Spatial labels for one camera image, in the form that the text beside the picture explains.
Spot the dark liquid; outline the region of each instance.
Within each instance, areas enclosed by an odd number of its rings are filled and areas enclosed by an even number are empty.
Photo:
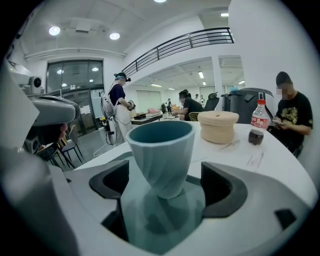
[[[258,130],[251,130],[249,133],[249,142],[254,145],[260,145],[264,139],[264,133]]]

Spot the soda bottle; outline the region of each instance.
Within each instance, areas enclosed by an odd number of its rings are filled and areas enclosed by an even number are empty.
[[[254,145],[260,145],[264,139],[264,133],[268,128],[269,116],[266,111],[266,100],[258,99],[258,106],[252,113],[251,131],[249,133],[249,142]]]

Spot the bottle label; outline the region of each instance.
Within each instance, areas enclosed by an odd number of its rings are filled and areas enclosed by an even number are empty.
[[[267,129],[268,119],[262,119],[253,116],[251,119],[251,125],[258,128]]]

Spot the round ceiling light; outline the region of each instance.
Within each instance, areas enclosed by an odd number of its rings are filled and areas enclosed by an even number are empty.
[[[58,27],[58,26],[52,26],[52,27],[49,28],[49,34],[50,34],[51,36],[56,36],[56,35],[58,35],[59,33],[60,33],[60,27]]]
[[[110,34],[110,39],[112,40],[118,40],[120,38],[119,33],[111,33]]]

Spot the person wearing headset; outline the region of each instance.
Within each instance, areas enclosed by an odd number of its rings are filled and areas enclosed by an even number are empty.
[[[125,142],[127,133],[133,128],[128,110],[131,111],[134,106],[125,100],[126,94],[123,89],[130,79],[128,80],[123,72],[114,74],[114,76],[115,84],[109,92],[109,97],[112,105],[115,106],[114,123],[117,138],[115,146],[119,146]]]

